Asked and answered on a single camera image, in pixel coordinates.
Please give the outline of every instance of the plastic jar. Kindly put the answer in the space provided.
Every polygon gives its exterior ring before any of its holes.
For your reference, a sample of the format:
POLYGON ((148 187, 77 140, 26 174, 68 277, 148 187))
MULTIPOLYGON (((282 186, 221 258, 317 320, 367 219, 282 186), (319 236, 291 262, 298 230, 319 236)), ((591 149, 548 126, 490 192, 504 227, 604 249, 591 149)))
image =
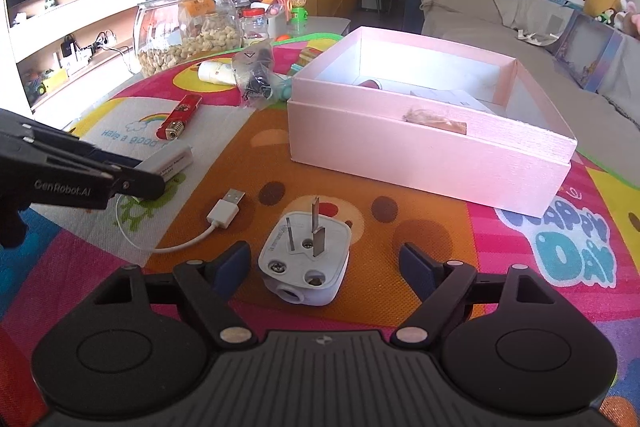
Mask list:
POLYGON ((241 46, 232 0, 142 0, 134 24, 134 50, 145 77, 195 55, 241 46))
POLYGON ((269 21, 264 8, 248 8, 242 10, 242 45, 263 41, 269 37, 269 21))

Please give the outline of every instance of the gumball machine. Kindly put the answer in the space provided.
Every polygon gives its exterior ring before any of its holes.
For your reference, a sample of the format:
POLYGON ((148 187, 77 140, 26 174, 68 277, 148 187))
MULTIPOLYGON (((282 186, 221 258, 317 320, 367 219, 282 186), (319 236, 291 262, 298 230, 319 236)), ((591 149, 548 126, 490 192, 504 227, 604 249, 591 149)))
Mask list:
POLYGON ((289 12, 291 13, 291 26, 294 36, 303 35, 306 27, 306 20, 309 13, 305 8, 306 0, 289 0, 289 12))

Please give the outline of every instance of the lighter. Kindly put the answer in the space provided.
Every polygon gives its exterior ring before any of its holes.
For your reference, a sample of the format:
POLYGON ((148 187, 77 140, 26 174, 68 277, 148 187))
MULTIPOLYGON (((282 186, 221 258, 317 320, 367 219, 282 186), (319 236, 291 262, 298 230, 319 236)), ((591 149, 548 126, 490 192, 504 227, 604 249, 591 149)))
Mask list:
POLYGON ((199 94, 185 96, 162 122, 156 131, 156 136, 161 140, 175 140, 184 131, 187 122, 191 120, 201 101, 202 97, 199 94))

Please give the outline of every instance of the pink box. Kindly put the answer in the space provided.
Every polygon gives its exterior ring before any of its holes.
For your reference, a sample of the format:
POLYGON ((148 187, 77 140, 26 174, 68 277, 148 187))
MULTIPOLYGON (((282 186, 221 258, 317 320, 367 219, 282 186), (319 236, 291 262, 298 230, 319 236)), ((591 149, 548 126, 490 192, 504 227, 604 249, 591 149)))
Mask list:
POLYGON ((577 141, 514 58, 464 44, 359 28, 293 77, 293 161, 542 217, 577 141), (375 80, 382 89, 360 87, 375 80), (490 112, 413 96, 456 89, 490 112), (409 110, 466 134, 404 121, 409 110))

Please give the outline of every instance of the usb cable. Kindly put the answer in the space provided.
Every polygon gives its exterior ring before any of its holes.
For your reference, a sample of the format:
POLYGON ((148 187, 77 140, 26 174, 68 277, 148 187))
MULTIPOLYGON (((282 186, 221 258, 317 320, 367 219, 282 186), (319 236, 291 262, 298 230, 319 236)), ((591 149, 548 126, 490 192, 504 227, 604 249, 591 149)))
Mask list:
POLYGON ((207 221, 209 221, 209 228, 202 232, 199 236, 194 237, 190 241, 183 243, 182 245, 178 245, 177 247, 169 247, 169 248, 145 248, 140 247, 140 245, 136 245, 127 235, 127 232, 124 230, 124 225, 122 224, 122 220, 120 219, 120 213, 118 209, 120 207, 120 200, 122 199, 122 194, 118 196, 116 200, 116 222, 118 223, 118 227, 122 232, 124 238, 135 248, 138 250, 148 251, 151 253, 172 253, 178 250, 183 250, 184 248, 192 247, 196 243, 202 241, 205 237, 207 237, 211 232, 215 229, 226 229, 231 224, 231 221, 234 220, 236 214, 238 213, 238 203, 244 196, 244 192, 240 190, 235 190, 234 188, 230 189, 225 197, 221 200, 218 200, 218 203, 211 209, 210 213, 207 215, 207 221))

